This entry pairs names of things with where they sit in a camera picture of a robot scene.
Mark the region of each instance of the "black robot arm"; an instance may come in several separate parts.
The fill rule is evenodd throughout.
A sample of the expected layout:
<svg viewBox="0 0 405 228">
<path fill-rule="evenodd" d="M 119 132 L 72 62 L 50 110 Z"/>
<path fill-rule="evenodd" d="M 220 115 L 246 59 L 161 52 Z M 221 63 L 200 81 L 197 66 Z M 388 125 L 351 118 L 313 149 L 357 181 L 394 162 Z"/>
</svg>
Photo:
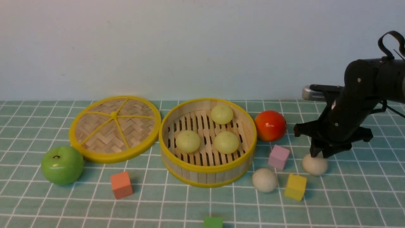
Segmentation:
<svg viewBox="0 0 405 228">
<path fill-rule="evenodd" d="M 396 31 L 384 34 L 378 46 L 386 54 L 382 58 L 360 59 L 351 62 L 345 71 L 345 86 L 311 85 L 314 92 L 326 101 L 326 107 L 317 120 L 298 123 L 294 135 L 311 137 L 310 153 L 324 158 L 348 151 L 356 141 L 369 142 L 371 129 L 360 127 L 370 114 L 384 112 L 387 101 L 405 103 L 405 60 L 395 60 L 383 45 L 383 38 L 392 35 L 399 42 L 399 51 L 405 56 L 405 39 Z M 376 109 L 378 103 L 382 108 Z"/>
</svg>

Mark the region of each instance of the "orange cube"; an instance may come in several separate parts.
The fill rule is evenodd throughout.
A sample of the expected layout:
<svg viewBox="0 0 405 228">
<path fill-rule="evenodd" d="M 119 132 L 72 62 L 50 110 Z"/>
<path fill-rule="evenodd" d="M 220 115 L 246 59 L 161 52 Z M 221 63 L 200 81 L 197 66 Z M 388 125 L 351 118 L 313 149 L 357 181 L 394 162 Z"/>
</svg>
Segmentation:
<svg viewBox="0 0 405 228">
<path fill-rule="evenodd" d="M 117 200 L 134 193 L 132 191 L 131 180 L 129 179 L 128 172 L 114 174 L 110 177 L 110 180 L 114 196 Z"/>
</svg>

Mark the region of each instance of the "woven bamboo lid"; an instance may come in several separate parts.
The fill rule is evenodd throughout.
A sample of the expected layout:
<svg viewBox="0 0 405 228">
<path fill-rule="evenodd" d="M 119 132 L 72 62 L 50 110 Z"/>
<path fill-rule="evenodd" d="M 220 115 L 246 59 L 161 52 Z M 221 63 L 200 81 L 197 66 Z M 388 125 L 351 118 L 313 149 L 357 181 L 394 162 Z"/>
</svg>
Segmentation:
<svg viewBox="0 0 405 228">
<path fill-rule="evenodd" d="M 110 97 L 77 115 L 69 139 L 89 161 L 122 162 L 152 146 L 160 123 L 159 110 L 151 102 L 132 96 Z"/>
</svg>

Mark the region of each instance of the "red tomato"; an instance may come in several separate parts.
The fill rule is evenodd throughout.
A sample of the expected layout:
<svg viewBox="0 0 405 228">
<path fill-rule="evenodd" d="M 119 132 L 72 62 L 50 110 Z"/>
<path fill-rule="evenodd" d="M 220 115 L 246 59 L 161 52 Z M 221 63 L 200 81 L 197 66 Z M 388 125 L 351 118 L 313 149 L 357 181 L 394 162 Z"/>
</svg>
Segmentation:
<svg viewBox="0 0 405 228">
<path fill-rule="evenodd" d="M 259 113 L 254 119 L 257 135 L 261 141 L 280 140 L 287 132 L 287 122 L 283 115 L 267 110 Z"/>
</svg>

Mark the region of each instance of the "tiled floor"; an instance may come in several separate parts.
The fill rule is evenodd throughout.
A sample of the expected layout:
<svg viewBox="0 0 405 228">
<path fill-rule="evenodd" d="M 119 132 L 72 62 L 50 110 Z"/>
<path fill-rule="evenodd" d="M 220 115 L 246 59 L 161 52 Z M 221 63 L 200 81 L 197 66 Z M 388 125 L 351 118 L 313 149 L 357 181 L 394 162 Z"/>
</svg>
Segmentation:
<svg viewBox="0 0 405 228">
<path fill-rule="evenodd" d="M 153 101 L 162 116 L 181 101 Z M 405 227 L 405 119 L 391 111 L 369 116 L 370 143 L 329 159 L 323 177 L 305 173 L 301 159 L 309 152 L 306 136 L 292 135 L 294 123 L 314 120 L 324 103 L 296 100 L 234 101 L 252 117 L 263 110 L 281 112 L 288 134 L 259 142 L 254 165 L 232 185 L 201 189 L 167 172 L 159 144 L 127 162 L 86 163 L 76 183 L 59 187 L 39 170 L 51 147 L 69 145 L 73 118 L 91 102 L 0 102 L 0 227 L 2 228 L 198 228 L 205 216 L 219 216 L 226 228 Z M 404 107 L 392 104 L 402 113 Z M 285 170 L 276 171 L 279 187 L 256 192 L 253 170 L 269 167 L 272 145 L 292 151 Z M 135 193 L 114 200 L 109 177 L 127 170 L 136 177 Z M 301 202 L 284 197 L 289 173 L 308 178 Z"/>
</svg>

